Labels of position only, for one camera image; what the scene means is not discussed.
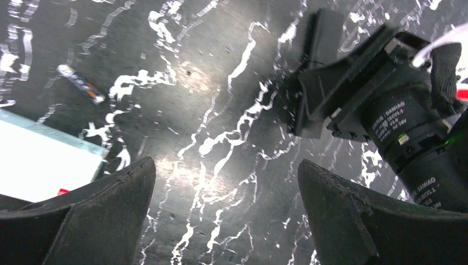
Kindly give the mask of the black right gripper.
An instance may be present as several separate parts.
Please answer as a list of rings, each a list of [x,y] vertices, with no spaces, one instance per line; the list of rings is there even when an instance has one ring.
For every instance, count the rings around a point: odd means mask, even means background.
[[[449,165],[449,128],[432,106],[430,63],[412,66],[429,42],[383,25],[338,60],[344,15],[311,14],[297,78],[302,97],[294,135],[373,142],[395,172],[434,172]]]

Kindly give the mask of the black green battery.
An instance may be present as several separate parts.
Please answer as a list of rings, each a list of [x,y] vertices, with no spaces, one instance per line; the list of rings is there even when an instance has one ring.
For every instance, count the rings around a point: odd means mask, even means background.
[[[85,94],[93,102],[93,104],[99,105],[105,101],[105,95],[98,91],[95,86],[93,86],[71,66],[66,64],[58,65],[56,70],[58,74],[68,79],[83,94]]]

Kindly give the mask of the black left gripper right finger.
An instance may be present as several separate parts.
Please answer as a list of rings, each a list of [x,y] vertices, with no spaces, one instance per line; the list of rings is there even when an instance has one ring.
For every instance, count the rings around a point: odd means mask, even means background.
[[[466,264],[467,215],[388,197],[302,160],[297,181],[321,264]]]

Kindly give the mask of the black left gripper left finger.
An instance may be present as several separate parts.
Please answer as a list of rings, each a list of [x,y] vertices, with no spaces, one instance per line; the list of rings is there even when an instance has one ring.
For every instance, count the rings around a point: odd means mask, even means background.
[[[156,180],[147,156],[37,203],[1,196],[2,264],[132,264]]]

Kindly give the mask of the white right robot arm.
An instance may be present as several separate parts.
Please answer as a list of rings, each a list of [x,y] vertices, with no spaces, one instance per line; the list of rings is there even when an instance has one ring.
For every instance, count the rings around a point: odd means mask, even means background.
[[[344,58],[344,16],[313,17],[292,133],[372,142],[421,206],[467,212],[467,25],[433,42],[382,25]]]

